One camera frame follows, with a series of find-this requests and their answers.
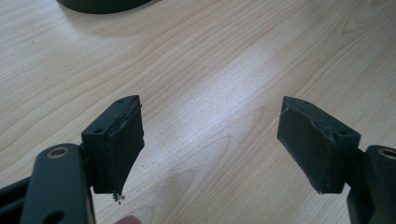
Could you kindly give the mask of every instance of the black circular base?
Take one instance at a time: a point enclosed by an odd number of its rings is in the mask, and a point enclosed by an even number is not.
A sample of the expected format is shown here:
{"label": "black circular base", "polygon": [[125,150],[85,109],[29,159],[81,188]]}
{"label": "black circular base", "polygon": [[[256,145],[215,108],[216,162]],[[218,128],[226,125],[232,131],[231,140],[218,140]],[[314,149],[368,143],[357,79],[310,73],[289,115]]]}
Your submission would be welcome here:
{"label": "black circular base", "polygon": [[58,0],[75,11],[91,14],[107,14],[139,7],[151,0]]}

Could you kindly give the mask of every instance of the light wood surface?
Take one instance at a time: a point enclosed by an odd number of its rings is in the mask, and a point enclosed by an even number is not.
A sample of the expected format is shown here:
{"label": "light wood surface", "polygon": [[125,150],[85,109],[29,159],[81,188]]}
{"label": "light wood surface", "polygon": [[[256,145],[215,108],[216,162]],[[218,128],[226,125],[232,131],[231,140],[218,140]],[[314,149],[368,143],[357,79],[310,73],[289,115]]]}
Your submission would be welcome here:
{"label": "light wood surface", "polygon": [[284,95],[396,147],[396,2],[162,0],[87,15],[0,1],[0,187],[139,94],[146,146],[99,223],[348,223],[276,139]]}

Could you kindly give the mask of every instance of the tabletop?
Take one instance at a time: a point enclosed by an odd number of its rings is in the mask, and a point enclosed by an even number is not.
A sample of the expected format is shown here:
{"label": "tabletop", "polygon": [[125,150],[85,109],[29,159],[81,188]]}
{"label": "tabletop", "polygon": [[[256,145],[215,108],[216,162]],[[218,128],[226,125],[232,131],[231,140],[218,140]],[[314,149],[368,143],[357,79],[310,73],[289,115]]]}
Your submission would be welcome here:
{"label": "tabletop", "polygon": [[0,187],[140,95],[146,146],[98,223],[348,223],[276,139],[284,96],[396,147],[396,2],[153,0],[107,15],[0,2]]}

